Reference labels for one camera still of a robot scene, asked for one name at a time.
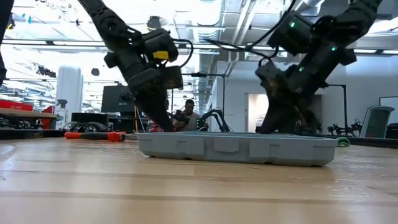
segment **wood grain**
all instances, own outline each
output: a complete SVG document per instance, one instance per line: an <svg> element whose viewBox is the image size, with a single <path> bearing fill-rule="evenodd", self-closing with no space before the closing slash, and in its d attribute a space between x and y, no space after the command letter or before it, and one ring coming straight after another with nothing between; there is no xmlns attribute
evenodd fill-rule
<svg viewBox="0 0 398 224"><path fill-rule="evenodd" d="M39 113L33 111L24 111L24 110L14 110L7 108L0 108L0 113L8 116L15 116L19 118L48 118L55 119L57 115L50 113Z"/></svg>
<svg viewBox="0 0 398 224"><path fill-rule="evenodd" d="M137 143L0 141L0 223L397 223L398 150L326 167L154 159Z"/></svg>

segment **red tool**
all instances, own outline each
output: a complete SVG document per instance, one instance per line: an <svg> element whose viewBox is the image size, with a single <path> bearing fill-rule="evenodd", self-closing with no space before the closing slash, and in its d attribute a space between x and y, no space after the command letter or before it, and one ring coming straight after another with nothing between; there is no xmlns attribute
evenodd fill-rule
<svg viewBox="0 0 398 224"><path fill-rule="evenodd" d="M117 133L117 132L110 132L110 133L99 133L99 132L92 132L92 133L74 133L74 132L67 132L65 133L66 139L87 139L87 140L109 140L112 142L115 141L124 141L126 138L129 137L126 133Z"/></svg>

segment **person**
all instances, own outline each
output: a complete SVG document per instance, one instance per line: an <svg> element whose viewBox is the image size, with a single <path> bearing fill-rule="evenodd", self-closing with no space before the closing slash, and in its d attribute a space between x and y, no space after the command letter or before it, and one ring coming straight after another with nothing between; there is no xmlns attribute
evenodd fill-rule
<svg viewBox="0 0 398 224"><path fill-rule="evenodd" d="M189 123L186 124L182 121L173 120L173 125L177 131L196 131L197 130L197 119L200 118L199 114L193 112L193 108L195 107L195 103L193 100L188 99L185 102L185 109L182 111L182 114L189 118Z"/></svg>
<svg viewBox="0 0 398 224"><path fill-rule="evenodd" d="M7 25L11 16L12 6L14 5L14 0L2 0L0 2L0 46L6 33ZM0 86L2 82L6 79L7 69L4 66L0 52Z"/></svg>

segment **monitor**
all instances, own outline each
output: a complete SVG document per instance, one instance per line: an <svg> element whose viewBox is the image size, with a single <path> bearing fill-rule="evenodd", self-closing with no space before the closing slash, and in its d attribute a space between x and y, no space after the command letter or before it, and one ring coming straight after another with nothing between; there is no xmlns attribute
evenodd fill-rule
<svg viewBox="0 0 398 224"><path fill-rule="evenodd" d="M134 98L128 86L104 86L101 112L133 113L134 110Z"/></svg>

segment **black cable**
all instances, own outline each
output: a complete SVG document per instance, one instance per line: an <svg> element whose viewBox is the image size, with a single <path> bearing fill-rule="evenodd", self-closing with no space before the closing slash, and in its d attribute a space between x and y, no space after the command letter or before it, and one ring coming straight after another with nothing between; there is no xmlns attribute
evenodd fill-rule
<svg viewBox="0 0 398 224"><path fill-rule="evenodd" d="M260 43L262 40L264 40L269 34L271 34L280 25L280 23L285 19L286 15L292 10L292 8L294 7L295 3L296 3L296 0L292 0L292 2L290 3L289 8L284 12L284 14L279 19L279 21L271 29L269 29L263 36L261 36L259 39L257 39L253 44L248 45L245 48L238 47L238 46L236 46L234 44L229 44L229 43L218 41L218 40L206 39L206 41L208 43L210 43L210 44L218 46L219 48L221 48L223 50L227 50L227 51L231 51L231 52L250 52L250 53L253 53L253 54L256 54L258 56L263 57L263 59L268 59L269 61L272 61L271 58L275 57L277 55L277 52L273 53L271 56L268 56L268 55L262 54L260 52L256 52L256 51L252 50L252 48L255 45L257 45L258 43ZM222 45L230 46L233 49L230 49L230 48L227 48L227 47L222 47Z"/></svg>
<svg viewBox="0 0 398 224"><path fill-rule="evenodd" d="M185 61L184 63L182 63L182 65L180 66L180 67L182 68L182 67L184 67L184 66L187 65L187 63L189 62L189 60L190 60L191 57L192 57L192 54L193 54L193 43L192 43L191 40L187 40L187 39L173 39L173 40L176 41L176 42L186 42L186 43L188 43L188 44L191 46L191 47L190 47L190 52L189 52L188 58L187 58L186 61Z"/></svg>

